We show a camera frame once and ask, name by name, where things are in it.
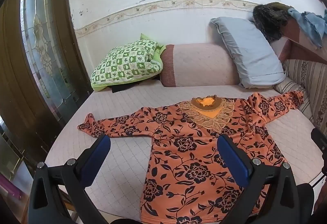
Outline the orange black floral blouse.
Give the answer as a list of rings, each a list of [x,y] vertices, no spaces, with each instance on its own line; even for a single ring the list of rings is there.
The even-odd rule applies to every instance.
[[[95,138],[151,137],[141,221],[210,223],[221,220],[242,193],[217,149],[218,137],[226,135],[250,158],[278,166],[284,157],[266,125],[302,103],[301,91],[269,98],[207,96],[116,118],[88,114],[78,130]]]

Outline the striped floral cushion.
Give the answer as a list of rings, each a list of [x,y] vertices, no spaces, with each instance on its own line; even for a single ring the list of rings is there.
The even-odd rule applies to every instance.
[[[279,93],[302,91],[299,111],[323,134],[326,134],[326,64],[290,59],[283,62],[286,78],[276,84]]]

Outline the blue denim cloth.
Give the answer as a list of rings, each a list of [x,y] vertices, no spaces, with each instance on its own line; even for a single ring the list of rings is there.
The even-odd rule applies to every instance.
[[[297,21],[299,28],[311,42],[317,48],[322,48],[323,38],[326,34],[326,10],[324,16],[307,11],[299,12],[295,8],[288,9],[288,14]]]

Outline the green white patterned pillow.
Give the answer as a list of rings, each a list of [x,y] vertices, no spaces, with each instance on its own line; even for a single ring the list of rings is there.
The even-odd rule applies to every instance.
[[[93,70],[90,82],[94,91],[150,79],[164,69],[161,60],[166,46],[141,35],[140,39],[112,48]]]

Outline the pink quilted bolster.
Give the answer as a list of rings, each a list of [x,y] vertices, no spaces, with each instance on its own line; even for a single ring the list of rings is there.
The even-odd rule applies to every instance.
[[[165,87],[229,86],[240,83],[230,54],[217,44],[166,45],[160,81]]]

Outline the light blue pillow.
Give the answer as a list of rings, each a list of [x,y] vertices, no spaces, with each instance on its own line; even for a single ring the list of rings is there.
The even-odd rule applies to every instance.
[[[221,35],[244,88],[271,88],[286,78],[278,56],[255,24],[246,19],[211,20]]]

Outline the black cloth under pillow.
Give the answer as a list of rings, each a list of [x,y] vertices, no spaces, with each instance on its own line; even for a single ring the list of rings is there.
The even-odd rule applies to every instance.
[[[117,92],[128,90],[128,89],[133,88],[133,87],[138,86],[138,85],[152,84],[152,83],[157,83],[157,82],[158,83],[161,82],[159,78],[150,78],[150,79],[146,79],[146,80],[138,81],[138,82],[133,82],[133,83],[126,83],[126,84],[118,84],[118,85],[108,86],[108,88],[111,89],[112,93],[117,93]]]

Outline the wooden door with glass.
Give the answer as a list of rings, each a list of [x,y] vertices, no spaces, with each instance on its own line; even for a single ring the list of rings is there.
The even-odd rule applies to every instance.
[[[90,92],[68,0],[1,0],[1,138],[28,168]]]

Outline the black furry garment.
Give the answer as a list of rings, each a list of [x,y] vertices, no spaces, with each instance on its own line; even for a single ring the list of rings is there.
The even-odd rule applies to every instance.
[[[282,37],[281,29],[288,23],[288,10],[292,7],[279,2],[259,4],[253,9],[253,20],[269,43]]]

